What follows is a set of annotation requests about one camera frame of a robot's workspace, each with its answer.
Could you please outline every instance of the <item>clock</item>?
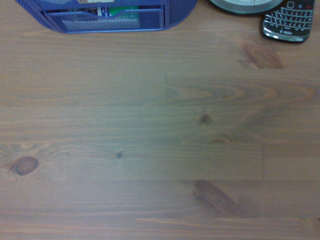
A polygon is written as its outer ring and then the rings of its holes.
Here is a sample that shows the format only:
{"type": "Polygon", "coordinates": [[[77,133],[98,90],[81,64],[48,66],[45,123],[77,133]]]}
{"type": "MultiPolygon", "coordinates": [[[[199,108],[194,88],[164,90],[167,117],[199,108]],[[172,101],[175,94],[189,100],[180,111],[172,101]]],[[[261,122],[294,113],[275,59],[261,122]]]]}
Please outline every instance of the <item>clock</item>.
{"type": "Polygon", "coordinates": [[[235,14],[263,14],[283,0],[210,0],[219,8],[235,14]]]}

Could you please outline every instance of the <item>blue mesh desk organizer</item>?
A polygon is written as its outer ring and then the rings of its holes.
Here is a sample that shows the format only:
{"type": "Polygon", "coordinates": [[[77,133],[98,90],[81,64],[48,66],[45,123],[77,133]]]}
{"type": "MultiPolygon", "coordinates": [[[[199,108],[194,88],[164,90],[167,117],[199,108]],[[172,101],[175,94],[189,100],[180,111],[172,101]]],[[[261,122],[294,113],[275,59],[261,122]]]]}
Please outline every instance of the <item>blue mesh desk organizer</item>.
{"type": "Polygon", "coordinates": [[[60,33],[156,31],[182,22],[197,0],[16,0],[60,33]]]}

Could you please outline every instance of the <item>wood grain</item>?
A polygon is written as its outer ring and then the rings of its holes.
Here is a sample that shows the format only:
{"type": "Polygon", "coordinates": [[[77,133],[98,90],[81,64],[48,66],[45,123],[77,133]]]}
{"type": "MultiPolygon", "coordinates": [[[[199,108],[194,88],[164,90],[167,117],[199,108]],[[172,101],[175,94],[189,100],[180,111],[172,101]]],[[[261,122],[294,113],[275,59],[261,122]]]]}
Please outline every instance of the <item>wood grain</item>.
{"type": "Polygon", "coordinates": [[[315,4],[289,44],[207,0],[92,34],[0,1],[0,240],[320,239],[315,4]]]}

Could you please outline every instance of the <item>mobile phone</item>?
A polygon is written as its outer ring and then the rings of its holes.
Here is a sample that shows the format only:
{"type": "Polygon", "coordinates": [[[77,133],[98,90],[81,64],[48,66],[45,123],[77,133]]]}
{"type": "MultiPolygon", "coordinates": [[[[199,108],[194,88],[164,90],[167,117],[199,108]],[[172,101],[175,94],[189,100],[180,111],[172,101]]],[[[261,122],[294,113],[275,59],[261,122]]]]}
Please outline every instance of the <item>mobile phone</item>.
{"type": "Polygon", "coordinates": [[[303,43],[310,35],[315,0],[285,0],[264,15],[262,34],[269,38],[303,43]]]}

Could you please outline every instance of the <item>mesh drawer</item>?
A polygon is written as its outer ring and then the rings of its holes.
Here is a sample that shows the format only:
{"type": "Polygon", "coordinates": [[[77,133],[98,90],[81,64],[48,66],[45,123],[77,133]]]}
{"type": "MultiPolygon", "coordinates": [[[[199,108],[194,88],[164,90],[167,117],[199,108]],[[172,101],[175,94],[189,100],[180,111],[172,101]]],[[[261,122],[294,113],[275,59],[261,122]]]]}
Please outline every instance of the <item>mesh drawer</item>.
{"type": "Polygon", "coordinates": [[[88,12],[52,12],[45,16],[64,33],[159,30],[164,26],[162,6],[153,9],[123,10],[110,17],[88,12]]]}
{"type": "Polygon", "coordinates": [[[51,29],[56,30],[52,24],[36,9],[31,7],[27,2],[23,0],[16,0],[18,4],[20,4],[34,19],[40,23],[41,25],[51,29]]]}

